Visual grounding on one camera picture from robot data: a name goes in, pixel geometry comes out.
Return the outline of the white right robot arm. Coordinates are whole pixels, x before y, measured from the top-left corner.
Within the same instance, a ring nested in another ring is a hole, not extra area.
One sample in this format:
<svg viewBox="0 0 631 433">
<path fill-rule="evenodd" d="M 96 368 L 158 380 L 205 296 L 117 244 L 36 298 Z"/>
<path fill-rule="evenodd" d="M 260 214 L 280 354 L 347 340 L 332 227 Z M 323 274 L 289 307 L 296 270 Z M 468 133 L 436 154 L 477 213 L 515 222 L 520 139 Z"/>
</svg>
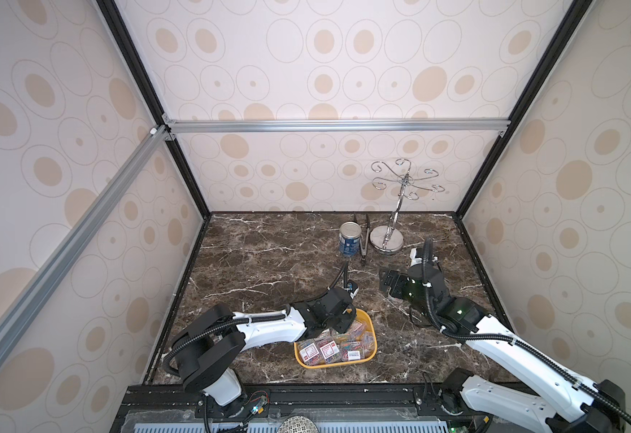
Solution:
<svg viewBox="0 0 631 433">
<path fill-rule="evenodd" d="M 379 276 L 385 294 L 407 301 L 431 328 L 486 355 L 532 390 L 519 392 L 456 368 L 438 393 L 447 413 L 485 412 L 532 432 L 624 432 L 631 427 L 622 388 L 579 375 L 474 301 L 454 297 L 438 268 L 415 263 L 407 272 L 382 269 Z"/>
</svg>

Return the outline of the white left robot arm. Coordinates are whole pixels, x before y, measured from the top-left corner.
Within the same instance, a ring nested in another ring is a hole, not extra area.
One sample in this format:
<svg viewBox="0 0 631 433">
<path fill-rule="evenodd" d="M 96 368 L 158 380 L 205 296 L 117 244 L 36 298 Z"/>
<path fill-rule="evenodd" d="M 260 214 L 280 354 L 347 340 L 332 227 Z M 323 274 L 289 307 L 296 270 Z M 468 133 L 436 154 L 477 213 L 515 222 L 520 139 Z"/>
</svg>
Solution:
<svg viewBox="0 0 631 433">
<path fill-rule="evenodd" d="M 187 393 L 203 393 L 221 407 L 246 400 L 231 365 L 239 354 L 274 343 L 296 343 L 318 337 L 328 328 L 344 332 L 356 317 L 353 299 L 358 286 L 348 281 L 331 286 L 307 301 L 283 310 L 248 314 L 225 303 L 207 310 L 173 339 L 162 368 L 178 377 Z"/>
</svg>

